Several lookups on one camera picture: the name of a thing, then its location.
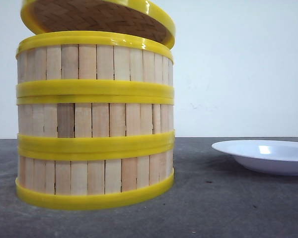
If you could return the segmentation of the front bamboo steamer basket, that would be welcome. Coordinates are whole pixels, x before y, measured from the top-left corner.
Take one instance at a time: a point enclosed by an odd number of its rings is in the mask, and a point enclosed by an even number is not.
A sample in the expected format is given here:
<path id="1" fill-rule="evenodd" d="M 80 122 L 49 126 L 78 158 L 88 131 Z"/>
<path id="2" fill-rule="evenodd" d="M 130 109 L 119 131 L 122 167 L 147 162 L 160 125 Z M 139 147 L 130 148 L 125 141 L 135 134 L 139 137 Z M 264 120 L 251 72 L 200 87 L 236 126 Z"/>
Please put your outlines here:
<path id="1" fill-rule="evenodd" d="M 16 193 L 34 206 L 95 210 L 155 198 L 173 185 L 173 151 L 102 161 L 40 161 L 22 158 Z"/>

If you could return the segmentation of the woven bamboo steamer lid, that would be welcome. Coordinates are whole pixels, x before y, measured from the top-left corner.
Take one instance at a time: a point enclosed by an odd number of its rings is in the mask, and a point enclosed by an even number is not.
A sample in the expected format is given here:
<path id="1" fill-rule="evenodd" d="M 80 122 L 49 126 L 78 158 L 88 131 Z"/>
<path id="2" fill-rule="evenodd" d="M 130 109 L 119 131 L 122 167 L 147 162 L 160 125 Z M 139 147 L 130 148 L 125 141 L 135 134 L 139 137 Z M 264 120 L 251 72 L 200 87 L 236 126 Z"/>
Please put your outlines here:
<path id="1" fill-rule="evenodd" d="M 105 31 L 175 44 L 171 17 L 149 0 L 24 0 L 20 16 L 34 34 Z"/>

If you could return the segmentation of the white plate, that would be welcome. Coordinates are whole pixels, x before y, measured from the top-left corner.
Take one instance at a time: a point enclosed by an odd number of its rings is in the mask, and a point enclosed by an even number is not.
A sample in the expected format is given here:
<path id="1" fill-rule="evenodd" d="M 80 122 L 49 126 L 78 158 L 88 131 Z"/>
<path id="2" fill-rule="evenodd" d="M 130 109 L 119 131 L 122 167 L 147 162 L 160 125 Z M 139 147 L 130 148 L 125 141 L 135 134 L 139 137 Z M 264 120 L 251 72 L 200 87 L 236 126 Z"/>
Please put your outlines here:
<path id="1" fill-rule="evenodd" d="M 212 148 L 232 155 L 252 171 L 298 176 L 298 142 L 278 140 L 228 140 L 212 144 Z"/>

